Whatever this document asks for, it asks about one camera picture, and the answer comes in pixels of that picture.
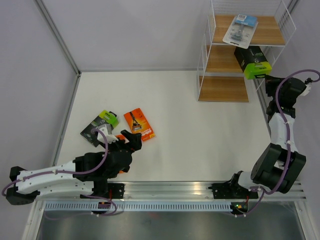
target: packaging label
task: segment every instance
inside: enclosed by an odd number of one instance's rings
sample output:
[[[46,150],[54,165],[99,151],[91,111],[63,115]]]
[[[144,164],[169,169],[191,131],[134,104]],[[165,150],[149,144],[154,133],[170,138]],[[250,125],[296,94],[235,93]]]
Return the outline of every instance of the packaging label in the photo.
[[[147,141],[156,136],[140,108],[127,112],[124,118],[133,134],[142,134],[142,141]]]
[[[238,16],[236,17],[234,22],[237,24],[242,24],[242,25],[246,25],[249,27],[254,27],[256,25],[257,18],[255,16],[238,14]]]

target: wooden shelf board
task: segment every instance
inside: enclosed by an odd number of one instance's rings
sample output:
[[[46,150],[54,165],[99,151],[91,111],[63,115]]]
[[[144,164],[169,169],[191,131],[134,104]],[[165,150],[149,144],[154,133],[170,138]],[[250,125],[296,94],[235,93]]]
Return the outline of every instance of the wooden shelf board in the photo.
[[[215,15],[216,28],[213,44],[227,44],[222,41],[234,15]],[[251,40],[251,45],[284,46],[286,44],[283,35],[273,16],[257,16],[259,22]]]
[[[235,46],[212,45],[206,73],[242,73],[242,69],[235,57]]]
[[[205,76],[200,102],[249,102],[243,77]]]

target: wire shelf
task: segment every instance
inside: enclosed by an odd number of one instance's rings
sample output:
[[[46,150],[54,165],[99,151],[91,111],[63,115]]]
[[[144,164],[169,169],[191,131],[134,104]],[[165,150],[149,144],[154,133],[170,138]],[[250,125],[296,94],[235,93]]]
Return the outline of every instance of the wire shelf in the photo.
[[[229,25],[238,14],[257,17],[258,25],[250,45],[260,46],[271,66],[276,63],[296,31],[295,23],[283,0],[210,0],[197,67],[198,99],[205,77],[243,76],[238,62],[232,58],[234,49],[223,42]]]
[[[208,21],[213,35],[211,41],[213,44],[227,44],[222,41],[227,31],[226,23],[231,24],[233,17],[238,14],[258,18],[259,24],[251,45],[285,46],[296,31],[296,26],[283,0],[211,0]],[[262,40],[255,42],[254,39],[258,38],[259,34]]]

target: orange box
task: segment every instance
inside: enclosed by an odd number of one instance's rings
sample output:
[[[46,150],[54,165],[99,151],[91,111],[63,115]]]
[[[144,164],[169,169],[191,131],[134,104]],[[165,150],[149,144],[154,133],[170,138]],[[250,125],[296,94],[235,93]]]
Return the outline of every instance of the orange box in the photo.
[[[147,118],[140,108],[127,112],[124,115],[124,118],[129,124],[131,132],[133,134],[142,134],[142,141],[147,141],[156,136],[150,124],[148,123]]]

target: gray wall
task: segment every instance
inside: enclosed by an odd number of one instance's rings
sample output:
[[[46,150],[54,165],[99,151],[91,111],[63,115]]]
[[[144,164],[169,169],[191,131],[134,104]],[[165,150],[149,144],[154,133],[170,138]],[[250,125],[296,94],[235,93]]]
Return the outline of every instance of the gray wall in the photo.
[[[75,74],[32,0],[0,3],[0,182],[13,166],[48,167]],[[30,205],[0,197],[0,239],[21,239]]]
[[[210,0],[44,0],[80,70],[195,68]]]
[[[302,69],[320,70],[319,0],[301,0],[292,13],[296,32],[273,68],[273,76],[286,77]],[[315,78],[311,73],[298,78]],[[311,92],[298,99],[294,139],[307,163],[300,175],[313,217],[320,228],[320,83],[314,83]]]

